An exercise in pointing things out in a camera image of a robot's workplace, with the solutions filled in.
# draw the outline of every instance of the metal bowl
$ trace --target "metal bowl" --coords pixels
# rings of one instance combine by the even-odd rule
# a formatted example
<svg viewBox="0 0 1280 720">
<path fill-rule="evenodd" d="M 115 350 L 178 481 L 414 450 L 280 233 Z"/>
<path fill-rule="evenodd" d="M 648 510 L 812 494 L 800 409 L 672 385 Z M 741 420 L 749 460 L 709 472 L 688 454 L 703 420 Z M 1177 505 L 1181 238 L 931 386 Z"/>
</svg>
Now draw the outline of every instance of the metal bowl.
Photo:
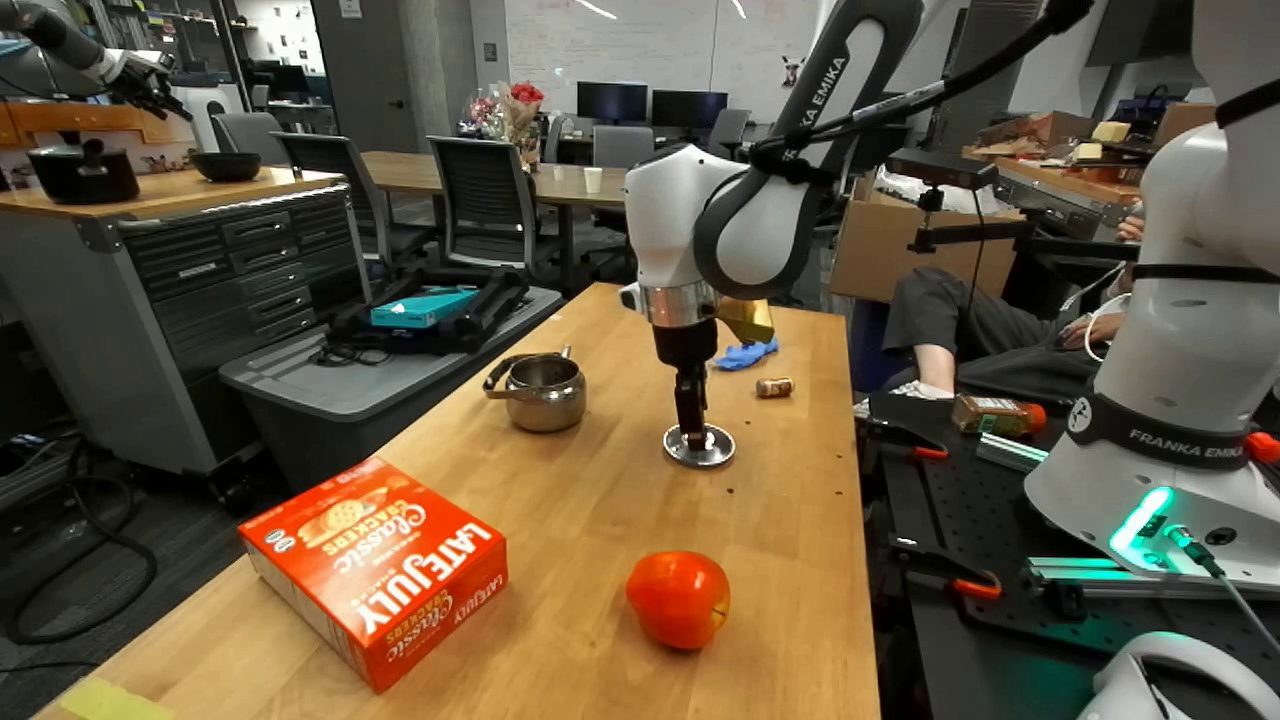
<svg viewBox="0 0 1280 720">
<path fill-rule="evenodd" d="M 247 184 L 264 166 L 255 151 L 192 151 L 192 162 L 209 184 Z"/>
</svg>

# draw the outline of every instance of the small cup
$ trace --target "small cup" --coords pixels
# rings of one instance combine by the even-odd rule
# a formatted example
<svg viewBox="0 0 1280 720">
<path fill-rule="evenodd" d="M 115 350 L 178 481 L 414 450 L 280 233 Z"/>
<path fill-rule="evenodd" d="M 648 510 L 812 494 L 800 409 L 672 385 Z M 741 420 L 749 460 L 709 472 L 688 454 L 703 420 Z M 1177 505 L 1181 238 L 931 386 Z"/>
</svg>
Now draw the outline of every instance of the small cup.
<svg viewBox="0 0 1280 720">
<path fill-rule="evenodd" d="M 602 195 L 605 166 L 583 166 L 589 195 Z"/>
</svg>

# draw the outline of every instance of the red tomato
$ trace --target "red tomato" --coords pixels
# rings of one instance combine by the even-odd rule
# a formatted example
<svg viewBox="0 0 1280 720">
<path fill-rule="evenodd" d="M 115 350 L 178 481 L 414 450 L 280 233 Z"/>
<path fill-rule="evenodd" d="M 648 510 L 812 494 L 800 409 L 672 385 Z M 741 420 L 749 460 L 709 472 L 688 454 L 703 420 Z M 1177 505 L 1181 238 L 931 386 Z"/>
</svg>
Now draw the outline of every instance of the red tomato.
<svg viewBox="0 0 1280 720">
<path fill-rule="evenodd" d="M 682 652 L 714 643 L 729 620 L 729 575 L 700 550 L 648 550 L 627 575 L 627 602 L 648 641 Z"/>
</svg>

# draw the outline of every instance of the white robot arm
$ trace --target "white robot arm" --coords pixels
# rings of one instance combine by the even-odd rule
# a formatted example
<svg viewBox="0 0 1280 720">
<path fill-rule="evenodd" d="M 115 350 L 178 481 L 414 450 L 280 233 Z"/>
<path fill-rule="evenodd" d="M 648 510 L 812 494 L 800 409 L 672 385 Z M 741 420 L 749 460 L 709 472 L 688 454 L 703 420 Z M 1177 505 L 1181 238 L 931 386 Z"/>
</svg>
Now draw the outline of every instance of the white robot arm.
<svg viewBox="0 0 1280 720">
<path fill-rule="evenodd" d="M 1046 35 L 1071 29 L 1087 3 L 1047 0 L 1046 14 L 980 68 L 879 98 L 916 35 L 919 0 L 839 0 L 772 137 L 752 143 L 752 162 L 686 149 L 627 172 L 627 238 L 640 268 L 623 300 L 654 318 L 658 356 L 677 367 L 682 424 L 663 434 L 672 460 L 694 468 L 731 460 L 731 438 L 703 427 L 717 300 L 791 286 L 851 140 L 998 77 Z"/>
<path fill-rule="evenodd" d="M 0 31 L 27 35 L 52 60 L 104 85 L 124 103 L 137 103 L 157 114 L 163 112 L 185 114 L 181 98 L 170 90 L 170 77 L 157 64 L 121 48 L 100 48 L 98 41 L 82 35 L 42 3 L 0 3 Z"/>
<path fill-rule="evenodd" d="M 1193 57 L 1219 125 L 1147 162 L 1123 331 L 1023 483 L 1040 515 L 1130 572 L 1280 586 L 1280 494 L 1247 438 L 1280 381 L 1280 44 L 1270 29 L 1280 29 L 1277 0 L 1195 3 Z"/>
</svg>

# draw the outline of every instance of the wooden tabletop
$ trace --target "wooden tabletop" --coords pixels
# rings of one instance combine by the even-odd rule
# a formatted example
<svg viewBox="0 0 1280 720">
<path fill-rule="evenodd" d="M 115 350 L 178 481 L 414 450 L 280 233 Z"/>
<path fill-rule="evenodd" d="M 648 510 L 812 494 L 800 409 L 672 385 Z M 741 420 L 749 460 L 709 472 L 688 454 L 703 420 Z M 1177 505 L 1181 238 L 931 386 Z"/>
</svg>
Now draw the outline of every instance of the wooden tabletop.
<svg viewBox="0 0 1280 720">
<path fill-rule="evenodd" d="M 369 178 L 393 191 L 445 191 L 435 154 L 428 151 L 359 151 Z M 602 166 L 602 191 L 589 191 L 583 162 L 541 162 L 538 199 L 582 209 L 623 209 L 627 166 Z"/>
<path fill-rule="evenodd" d="M 185 210 L 222 209 L 222 203 L 331 189 L 331 184 L 343 184 L 343 175 L 261 166 L 261 175 L 247 184 L 209 184 L 198 166 L 190 166 L 190 172 L 141 175 L 137 184 L 141 184 L 141 195 L 124 203 L 57 203 L 42 189 L 0 191 L 0 210 L 42 210 L 42 217 L 73 217 L 73 218 L 185 217 Z"/>
<path fill-rule="evenodd" d="M 763 367 L 709 381 L 709 420 L 741 438 L 722 472 L 663 460 L 672 367 L 609 285 L 514 346 L 571 346 L 582 427 L 514 433 L 480 371 L 385 444 L 514 543 L 514 584 L 393 693 L 372 695 L 238 559 L 42 716 L 879 716 L 846 324 L 775 311 L 775 327 Z M 791 400 L 757 400 L 760 374 L 790 374 Z M 654 648 L 623 609 L 654 547 L 700 547 L 731 578 L 731 615 L 700 656 Z"/>
</svg>

